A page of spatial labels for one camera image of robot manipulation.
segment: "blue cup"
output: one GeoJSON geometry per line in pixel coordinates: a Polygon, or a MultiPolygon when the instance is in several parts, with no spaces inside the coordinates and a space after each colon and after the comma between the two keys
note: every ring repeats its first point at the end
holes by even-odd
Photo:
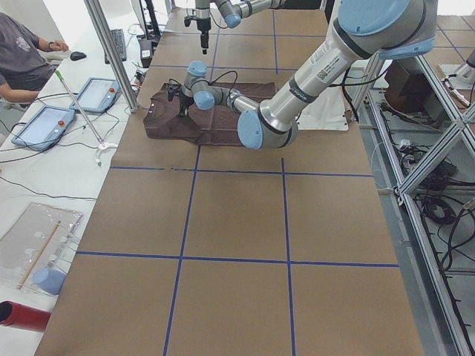
{"type": "Polygon", "coordinates": [[[63,272],[52,268],[42,268],[33,275],[33,282],[49,294],[58,295],[65,278],[66,274],[63,272]]]}

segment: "keyboard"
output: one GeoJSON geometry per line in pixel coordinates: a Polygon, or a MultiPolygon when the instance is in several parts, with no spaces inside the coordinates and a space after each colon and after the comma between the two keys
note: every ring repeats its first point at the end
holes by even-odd
{"type": "MultiPolygon", "coordinates": [[[[127,49],[125,48],[125,38],[124,38],[124,31],[122,28],[117,28],[111,30],[111,37],[112,41],[116,45],[117,51],[119,52],[119,56],[121,60],[124,62],[127,59],[127,49]]],[[[104,53],[104,60],[105,63],[108,65],[109,59],[107,58],[107,54],[104,53]]]]}

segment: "tablet device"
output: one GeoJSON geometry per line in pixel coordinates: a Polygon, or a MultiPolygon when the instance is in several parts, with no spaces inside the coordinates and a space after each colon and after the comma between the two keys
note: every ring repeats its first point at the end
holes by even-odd
{"type": "Polygon", "coordinates": [[[44,106],[12,139],[12,143],[44,151],[54,146],[74,121],[72,109],[44,106]]]}
{"type": "MultiPolygon", "coordinates": [[[[115,79],[89,78],[76,98],[84,111],[103,113],[112,106],[118,92],[119,83],[115,79]]],[[[70,108],[79,110],[74,103],[70,108]]]]}

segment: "person's arm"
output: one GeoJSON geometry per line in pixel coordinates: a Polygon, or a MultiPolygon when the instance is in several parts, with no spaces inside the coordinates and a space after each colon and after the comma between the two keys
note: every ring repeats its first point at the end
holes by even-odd
{"type": "Polygon", "coordinates": [[[49,42],[45,39],[42,39],[41,37],[39,38],[39,43],[38,43],[38,49],[42,50],[43,52],[56,52],[59,50],[62,50],[63,52],[66,52],[69,50],[69,47],[67,44],[65,44],[63,41],[60,39],[57,39],[54,42],[49,42]]]}
{"type": "Polygon", "coordinates": [[[32,102],[38,94],[39,91],[12,89],[8,83],[0,85],[0,97],[8,102],[32,102]]]}

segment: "wooden stick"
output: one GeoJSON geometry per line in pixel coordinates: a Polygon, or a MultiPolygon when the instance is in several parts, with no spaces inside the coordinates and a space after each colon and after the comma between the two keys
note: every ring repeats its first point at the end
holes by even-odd
{"type": "Polygon", "coordinates": [[[27,281],[28,277],[30,276],[31,271],[33,270],[33,268],[35,268],[35,265],[38,263],[39,258],[42,256],[43,252],[45,252],[46,246],[48,246],[48,243],[50,243],[51,239],[53,238],[53,235],[56,233],[56,230],[58,230],[59,225],[61,225],[61,220],[56,221],[56,224],[55,224],[52,232],[49,234],[49,236],[47,237],[45,243],[43,244],[43,246],[38,251],[38,254],[36,254],[35,259],[31,263],[31,266],[28,269],[27,273],[23,276],[22,280],[20,280],[20,282],[16,286],[17,289],[22,289],[24,283],[27,281]]]}

